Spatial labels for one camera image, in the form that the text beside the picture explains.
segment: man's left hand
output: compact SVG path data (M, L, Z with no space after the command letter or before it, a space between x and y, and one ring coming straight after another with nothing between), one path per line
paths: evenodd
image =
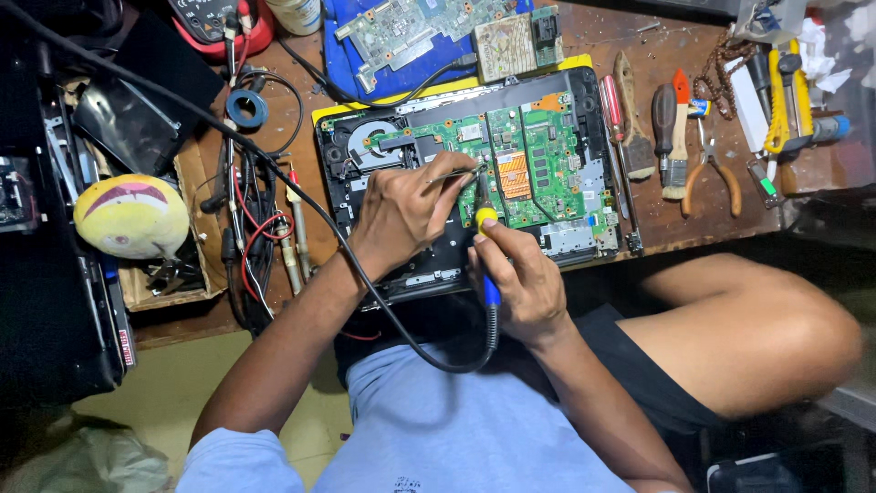
M371 175L349 242L372 280L389 274L444 233L456 197L472 175L427 182L476 164L466 154L440 151L426 166Z

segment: copper heatsink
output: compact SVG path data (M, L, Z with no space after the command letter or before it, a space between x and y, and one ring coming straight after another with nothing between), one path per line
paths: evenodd
M529 187L529 173L526 167L526 153L523 151L501 156L496 159L498 177L502 183L505 200L532 198Z

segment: floor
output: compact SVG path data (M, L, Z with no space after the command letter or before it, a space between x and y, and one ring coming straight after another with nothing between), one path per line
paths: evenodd
M119 389L84 399L74 410L131 426L140 440L167 456L176 484L201 408L250 341L249 333L236 332L142 351ZM326 354L279 436L307 489L341 447L341 433L353 429L349 399L335 371L334 356Z

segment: wooden desk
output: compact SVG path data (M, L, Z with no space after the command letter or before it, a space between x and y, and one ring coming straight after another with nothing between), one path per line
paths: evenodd
M639 123L646 134L651 134L651 99L658 85L670 82L677 68L681 68L692 79L703 68L716 40L723 28L699 25L665 18L654 18L622 11L611 11L579 4L560 3L563 41L567 56L589 53L594 69L600 77L613 70L614 57L619 49L626 51L636 74L636 103ZM636 33L636 29L660 20L657 30ZM290 45L315 65L322 65L322 34L318 32L306 38L293 38ZM276 43L265 52L251 59L253 65L265 65L289 79L299 88L307 114L299 137L290 147L294 166L298 171L302 188L316 200L326 205L325 189L321 166L314 146L314 129L309 125L309 115L313 110L333 104L323 95L311 91L314 80ZM280 84L268 85L262 96L271 107L268 123L259 130L254 139L260 146L272 149L279 147L288 138L298 117L298 104L294 96ZM220 95L217 101L224 101ZM646 254L657 254L669 250L695 247L774 232L780 229L778 209L768 211L760 201L753 181L745 168L749 159L745 138L738 121L726 122L718 115L715 121L716 150L718 159L732 169L742 186L742 214L739 218L730 216L730 198L724 181L712 169L702 173L702 182L696 186L693 215L682 219L678 203L667 202L661 198L660 178L655 175L643 183L634 183L632 193L636 210L639 213L642 242ZM199 140L201 156L204 156L207 176L215 171L221 136L219 132L206 132ZM696 163L698 148L696 126L688 124L687 144L690 162ZM818 160L806 160L814 163ZM811 164L813 173L817 166ZM278 203L286 206L280 188ZM313 263L323 263L335 250L336 241L329 228L316 213L309 208L304 210L307 223L307 242L312 253ZM624 221L623 232L630 231ZM630 258L625 245L617 258L619 261ZM289 280L283 261L275 256L271 283L266 294L267 303L281 308L291 298ZM187 304L169 309L146 311L133 314L131 322L136 328L139 349L160 347L175 342L198 339L226 332L240 330L231 316L225 296L210 302Z

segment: yellow stuffed toy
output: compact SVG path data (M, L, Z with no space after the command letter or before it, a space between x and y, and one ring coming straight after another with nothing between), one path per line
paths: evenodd
M189 226L180 194L147 175L91 185L76 202L73 221L92 247L125 259L173 258Z

